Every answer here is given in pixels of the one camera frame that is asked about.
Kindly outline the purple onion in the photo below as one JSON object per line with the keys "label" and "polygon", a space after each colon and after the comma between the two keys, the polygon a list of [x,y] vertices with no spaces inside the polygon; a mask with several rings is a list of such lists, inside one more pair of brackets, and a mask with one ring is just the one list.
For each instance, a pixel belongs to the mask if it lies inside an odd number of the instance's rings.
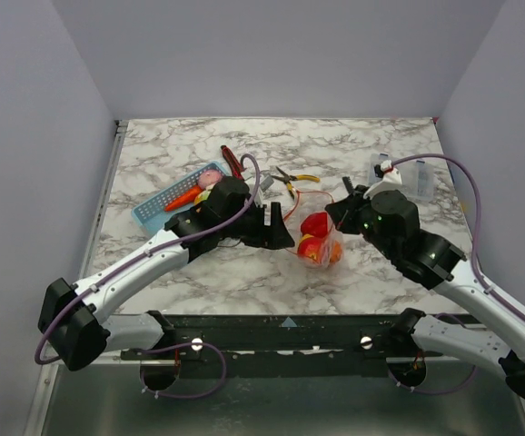
{"label": "purple onion", "polygon": [[215,169],[209,169],[201,173],[197,179],[197,184],[202,190],[210,189],[213,185],[223,179],[223,174]]}

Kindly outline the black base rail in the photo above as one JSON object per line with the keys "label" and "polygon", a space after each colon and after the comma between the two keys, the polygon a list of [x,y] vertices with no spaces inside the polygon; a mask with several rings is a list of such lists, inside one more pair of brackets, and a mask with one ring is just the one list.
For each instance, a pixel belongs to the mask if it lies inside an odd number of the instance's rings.
{"label": "black base rail", "polygon": [[403,315],[170,315],[158,353],[122,352],[153,376],[184,379],[384,377],[423,353]]}

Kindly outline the clear plastic parts box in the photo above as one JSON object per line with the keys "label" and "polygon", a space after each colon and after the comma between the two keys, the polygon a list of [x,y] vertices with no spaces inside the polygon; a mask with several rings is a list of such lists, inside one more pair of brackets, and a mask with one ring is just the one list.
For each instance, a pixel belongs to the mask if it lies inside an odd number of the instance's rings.
{"label": "clear plastic parts box", "polygon": [[[371,186],[381,181],[375,173],[375,166],[386,160],[394,160],[388,154],[372,154],[368,164],[367,185]],[[401,192],[412,199],[422,203],[429,203],[434,195],[434,169],[431,164],[423,160],[413,160],[399,165],[399,172],[402,178]]]}

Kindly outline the red black utility knife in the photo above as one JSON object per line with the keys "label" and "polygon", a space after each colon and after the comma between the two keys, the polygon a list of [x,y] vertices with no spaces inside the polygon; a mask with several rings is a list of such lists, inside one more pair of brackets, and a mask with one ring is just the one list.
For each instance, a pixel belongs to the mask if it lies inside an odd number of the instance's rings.
{"label": "red black utility knife", "polygon": [[244,171],[244,168],[238,160],[238,158],[233,153],[233,151],[227,145],[222,145],[220,149],[223,159],[228,164],[231,170],[232,176],[239,180],[243,180],[242,173]]}

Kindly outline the clear zip bag orange zipper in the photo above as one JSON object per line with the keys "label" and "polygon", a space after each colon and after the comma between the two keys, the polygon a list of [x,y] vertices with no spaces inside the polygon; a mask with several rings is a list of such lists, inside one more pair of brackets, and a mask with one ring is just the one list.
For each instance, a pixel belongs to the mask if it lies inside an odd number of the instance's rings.
{"label": "clear zip bag orange zipper", "polygon": [[326,269],[343,257],[342,233],[325,210],[333,203],[325,191],[297,191],[292,209],[283,216],[295,241],[287,251],[308,268]]}

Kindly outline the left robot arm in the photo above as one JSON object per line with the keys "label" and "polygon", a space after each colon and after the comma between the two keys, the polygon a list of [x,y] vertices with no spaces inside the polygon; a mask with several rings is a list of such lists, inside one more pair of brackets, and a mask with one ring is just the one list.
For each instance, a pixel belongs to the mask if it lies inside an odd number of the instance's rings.
{"label": "left robot arm", "polygon": [[224,239],[266,250],[292,248],[295,242],[279,203],[258,205],[248,185],[225,176],[209,196],[177,213],[143,246],[101,272],[69,283],[50,283],[37,327],[71,371],[79,371],[102,353],[144,349],[155,359],[166,357],[173,336],[157,312],[121,321],[115,311],[147,285],[183,268],[215,249]]}

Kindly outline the red apple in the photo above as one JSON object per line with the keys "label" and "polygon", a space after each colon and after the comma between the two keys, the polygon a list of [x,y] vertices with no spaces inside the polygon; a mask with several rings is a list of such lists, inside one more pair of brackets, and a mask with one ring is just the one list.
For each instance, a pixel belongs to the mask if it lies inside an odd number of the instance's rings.
{"label": "red apple", "polygon": [[298,244],[296,254],[309,265],[325,265],[329,258],[326,239],[315,237]]}

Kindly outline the red bell pepper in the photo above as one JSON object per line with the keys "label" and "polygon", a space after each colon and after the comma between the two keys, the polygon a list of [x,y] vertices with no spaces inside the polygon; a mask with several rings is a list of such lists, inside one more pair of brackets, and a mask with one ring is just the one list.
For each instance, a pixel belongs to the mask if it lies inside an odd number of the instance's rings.
{"label": "red bell pepper", "polygon": [[330,217],[326,212],[309,214],[301,223],[300,231],[302,235],[308,233],[317,238],[324,238],[328,235],[331,227]]}

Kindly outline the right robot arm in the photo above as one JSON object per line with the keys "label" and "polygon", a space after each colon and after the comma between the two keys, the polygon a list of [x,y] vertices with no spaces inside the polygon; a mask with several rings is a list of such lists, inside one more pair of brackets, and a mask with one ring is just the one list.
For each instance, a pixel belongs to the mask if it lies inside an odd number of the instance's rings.
{"label": "right robot arm", "polygon": [[481,367],[525,400],[525,305],[476,274],[456,245],[423,230],[416,204],[401,192],[366,199],[364,190],[359,186],[326,206],[336,228],[361,235],[403,277],[457,303],[485,327],[472,331],[409,309],[390,333],[391,348],[402,356],[437,352]]}

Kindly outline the blue plastic basket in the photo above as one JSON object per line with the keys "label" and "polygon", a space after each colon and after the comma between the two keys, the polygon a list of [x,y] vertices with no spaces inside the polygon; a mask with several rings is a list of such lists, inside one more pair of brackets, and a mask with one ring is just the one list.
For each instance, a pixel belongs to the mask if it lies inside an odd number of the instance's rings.
{"label": "blue plastic basket", "polygon": [[174,214],[186,211],[193,206],[192,203],[189,203],[171,212],[165,211],[165,207],[169,203],[197,185],[199,176],[208,170],[216,170],[222,175],[229,175],[229,172],[219,162],[209,162],[197,170],[189,172],[161,191],[154,193],[133,208],[132,218],[147,238],[153,237],[159,230],[163,229]]}

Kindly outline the yellow handled pliers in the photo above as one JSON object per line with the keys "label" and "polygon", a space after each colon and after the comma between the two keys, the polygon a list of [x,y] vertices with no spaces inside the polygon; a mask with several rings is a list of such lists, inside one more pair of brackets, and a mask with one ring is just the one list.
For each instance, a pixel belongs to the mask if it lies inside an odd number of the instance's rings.
{"label": "yellow handled pliers", "polygon": [[321,181],[319,177],[310,174],[286,173],[279,166],[276,166],[276,171],[278,172],[278,174],[272,174],[273,180],[283,183],[288,191],[288,194],[294,201],[296,200],[296,189],[292,185],[293,182],[305,181],[319,183]]}

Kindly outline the orange carrot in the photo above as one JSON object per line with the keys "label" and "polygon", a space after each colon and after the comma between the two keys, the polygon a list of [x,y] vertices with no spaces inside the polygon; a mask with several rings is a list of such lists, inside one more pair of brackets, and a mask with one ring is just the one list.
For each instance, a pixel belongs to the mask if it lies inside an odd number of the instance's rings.
{"label": "orange carrot", "polygon": [[165,207],[166,212],[172,212],[177,209],[184,207],[187,204],[193,203],[195,198],[203,191],[203,189],[197,184],[185,193],[179,195],[174,200],[170,201]]}

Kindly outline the yellow orange fruit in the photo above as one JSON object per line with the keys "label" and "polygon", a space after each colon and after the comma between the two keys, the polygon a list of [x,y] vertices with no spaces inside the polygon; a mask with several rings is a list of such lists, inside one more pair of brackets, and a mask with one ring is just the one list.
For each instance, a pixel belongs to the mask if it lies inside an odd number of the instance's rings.
{"label": "yellow orange fruit", "polygon": [[299,244],[301,244],[301,243],[303,243],[303,242],[305,242],[305,241],[307,241],[307,240],[309,240],[309,239],[312,239],[312,238],[315,238],[315,236],[312,235],[312,234],[308,234],[308,233],[306,233],[306,234],[304,234],[304,235],[302,236],[302,238],[300,239]]}

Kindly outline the yellow bell pepper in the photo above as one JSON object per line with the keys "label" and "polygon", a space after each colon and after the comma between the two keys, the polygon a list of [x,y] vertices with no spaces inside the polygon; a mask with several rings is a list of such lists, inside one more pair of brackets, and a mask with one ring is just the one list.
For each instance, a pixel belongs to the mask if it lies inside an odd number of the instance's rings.
{"label": "yellow bell pepper", "polygon": [[194,198],[193,204],[199,204],[199,203],[201,203],[202,201],[207,200],[211,192],[212,192],[211,190],[204,190],[204,191],[200,192],[200,193]]}

